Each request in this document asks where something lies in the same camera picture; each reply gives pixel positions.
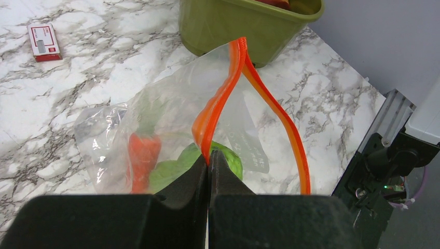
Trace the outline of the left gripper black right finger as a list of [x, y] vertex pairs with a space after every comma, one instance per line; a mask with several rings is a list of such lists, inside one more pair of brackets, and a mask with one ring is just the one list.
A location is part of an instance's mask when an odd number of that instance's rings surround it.
[[361, 248], [336, 197], [257, 195], [218, 150], [211, 153], [209, 178], [209, 248]]

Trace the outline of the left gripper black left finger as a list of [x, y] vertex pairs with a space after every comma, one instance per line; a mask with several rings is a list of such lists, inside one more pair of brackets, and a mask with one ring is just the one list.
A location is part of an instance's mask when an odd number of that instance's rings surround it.
[[31, 199], [1, 248], [203, 248], [208, 173], [200, 157], [157, 194]]

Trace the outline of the green toy leafy vegetable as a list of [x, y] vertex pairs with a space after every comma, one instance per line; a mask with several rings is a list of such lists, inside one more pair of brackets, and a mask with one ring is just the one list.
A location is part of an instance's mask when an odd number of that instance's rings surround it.
[[[224, 154], [230, 170], [240, 180], [243, 180], [243, 164], [233, 150], [215, 141], [211, 143], [210, 150], [220, 150]], [[155, 169], [149, 175], [147, 192], [157, 193], [170, 185], [189, 170], [200, 156], [199, 148], [195, 143], [191, 143], [181, 152], [177, 160], [166, 160], [157, 163]]]

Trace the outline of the orange toy carrot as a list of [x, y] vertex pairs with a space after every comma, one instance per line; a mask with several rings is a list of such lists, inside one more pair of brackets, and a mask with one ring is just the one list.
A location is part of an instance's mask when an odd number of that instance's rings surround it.
[[132, 167], [131, 193], [143, 193], [149, 185], [149, 175], [155, 168], [161, 151], [161, 139], [155, 134], [155, 126], [163, 111], [159, 99], [144, 101], [139, 105], [138, 128], [128, 141], [128, 153]]

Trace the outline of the clear zip top bag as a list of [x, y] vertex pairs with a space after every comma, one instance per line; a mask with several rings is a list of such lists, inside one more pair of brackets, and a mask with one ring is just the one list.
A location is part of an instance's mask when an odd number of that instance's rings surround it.
[[[241, 181], [249, 187], [253, 186], [251, 174], [274, 176], [276, 170], [293, 171], [299, 181], [298, 192], [311, 194], [309, 165], [299, 131], [263, 83], [251, 62], [245, 37], [147, 84], [126, 102], [88, 108], [80, 114], [74, 135], [98, 193], [131, 193], [129, 137], [138, 128], [139, 105], [156, 99], [163, 106], [155, 126], [162, 143], [157, 163], [177, 160], [191, 143], [209, 163], [215, 141], [239, 156]], [[131, 194], [144, 193], [153, 194], [147, 190]]]

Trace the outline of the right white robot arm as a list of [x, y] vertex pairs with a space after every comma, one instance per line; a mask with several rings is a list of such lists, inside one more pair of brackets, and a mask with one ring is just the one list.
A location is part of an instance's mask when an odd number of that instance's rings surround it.
[[405, 178], [438, 153], [439, 83], [419, 106], [398, 90], [388, 92], [333, 191], [350, 211], [361, 248], [376, 248], [392, 212], [415, 202]]

